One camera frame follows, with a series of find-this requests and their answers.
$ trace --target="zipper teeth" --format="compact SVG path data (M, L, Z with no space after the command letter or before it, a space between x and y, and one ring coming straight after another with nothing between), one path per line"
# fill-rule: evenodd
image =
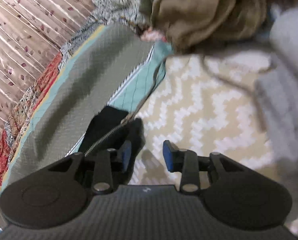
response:
M104 136L102 136L99 140L92 143L92 145L87 149L87 151L84 154L84 157L87 157L100 143L108 139L112 134L114 134L116 131L118 131L121 127L127 125L128 123L132 122L133 119L128 120L125 123L119 124L118 126L114 127L112 130L107 132Z

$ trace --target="black fabric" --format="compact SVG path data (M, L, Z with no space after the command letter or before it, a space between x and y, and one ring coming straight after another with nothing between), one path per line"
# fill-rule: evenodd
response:
M119 125L127 114L127 111L119 110L111 106L104 107L101 112L91 120L80 145L79 152L86 152L94 142Z
M127 114L128 112L126 111L106 106L91 120L84 140L79 148L79 152L86 152L93 143L118 126ZM120 127L108 138L103 140L103 142L101 142L89 154L90 156L93 156L97 152L109 148L120 149L126 140L131 142L130 162L125 173L112 173L114 185L127 184L132 176L135 159L144 145L142 120L140 118L136 118Z

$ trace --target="circular pad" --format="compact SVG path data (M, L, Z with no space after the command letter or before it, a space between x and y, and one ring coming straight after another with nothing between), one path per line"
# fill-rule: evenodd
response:
M87 200L83 187L65 173L26 177L8 186L0 209L12 224L24 228L50 228L78 215Z
M292 206L289 192L257 173L232 172L206 189L203 199L221 222L245 230L283 224Z

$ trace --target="textured black surface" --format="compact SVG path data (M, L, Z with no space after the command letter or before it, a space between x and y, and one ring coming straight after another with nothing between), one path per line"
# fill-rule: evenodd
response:
M77 216L86 200L83 187L64 173L33 174L5 189L0 197L0 208L13 224L49 228Z
M249 230L285 222L292 207L286 188L222 154L211 154L210 159L217 175L203 201L215 218Z
M0 240L295 240L283 226L264 231L231 228L212 217L199 198L174 186L120 186L94 197L81 215L50 229L11 225Z

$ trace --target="metal screw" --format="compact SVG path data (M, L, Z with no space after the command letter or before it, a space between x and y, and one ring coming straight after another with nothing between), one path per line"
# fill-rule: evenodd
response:
M182 190L185 191L185 192L195 192L197 191L199 188L197 185L195 184L191 184L191 183L188 183L188 184L184 184L182 186Z
M110 185L106 182L99 182L93 186L96 191L105 191L110 188Z

